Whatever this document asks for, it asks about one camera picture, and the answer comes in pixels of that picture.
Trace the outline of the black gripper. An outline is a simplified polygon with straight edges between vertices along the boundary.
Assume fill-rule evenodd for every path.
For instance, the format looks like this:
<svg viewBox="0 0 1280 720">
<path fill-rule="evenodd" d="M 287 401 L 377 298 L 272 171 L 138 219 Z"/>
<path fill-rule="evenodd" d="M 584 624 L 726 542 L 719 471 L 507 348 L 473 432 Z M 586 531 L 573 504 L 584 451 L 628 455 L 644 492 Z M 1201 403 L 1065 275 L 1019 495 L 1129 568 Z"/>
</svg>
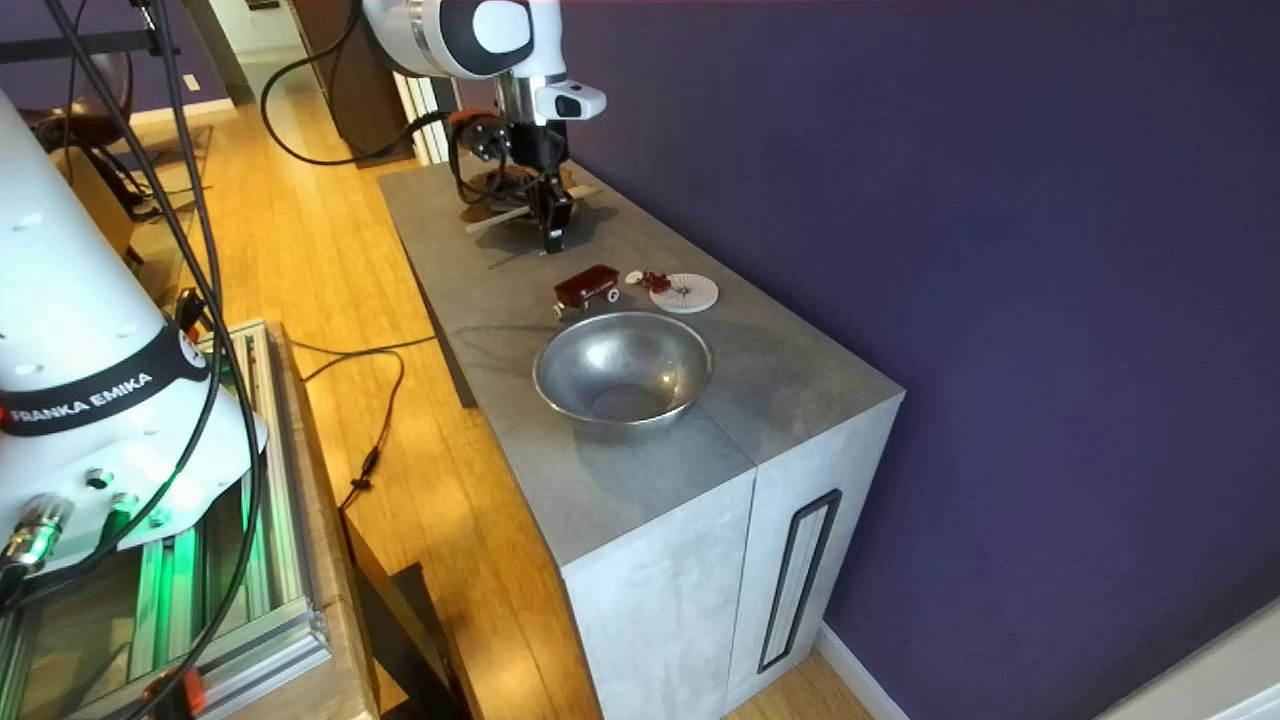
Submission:
<svg viewBox="0 0 1280 720">
<path fill-rule="evenodd" d="M 507 128 L 502 183 L 525 202 L 537 196 L 541 249 L 548 256 L 562 249 L 562 231 L 575 211 L 575 202 L 562 190 L 562 166 L 566 166 L 566 128 L 559 122 Z"/>
</svg>

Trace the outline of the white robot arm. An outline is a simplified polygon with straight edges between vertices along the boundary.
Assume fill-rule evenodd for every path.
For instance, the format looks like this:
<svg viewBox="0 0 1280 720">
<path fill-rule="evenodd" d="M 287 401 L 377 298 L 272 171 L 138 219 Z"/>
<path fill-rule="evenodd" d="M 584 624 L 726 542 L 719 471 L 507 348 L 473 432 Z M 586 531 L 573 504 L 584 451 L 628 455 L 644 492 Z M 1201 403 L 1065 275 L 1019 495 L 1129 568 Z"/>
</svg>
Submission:
<svg viewBox="0 0 1280 720">
<path fill-rule="evenodd" d="M 602 98 L 566 77 L 559 0 L 360 0 L 412 77 L 495 82 L 502 168 L 467 190 L 573 218 L 566 128 Z M 216 342 L 190 342 L 109 249 L 23 117 L 0 102 L 0 542 L 21 577 L 190 530 L 265 449 Z"/>
</svg>

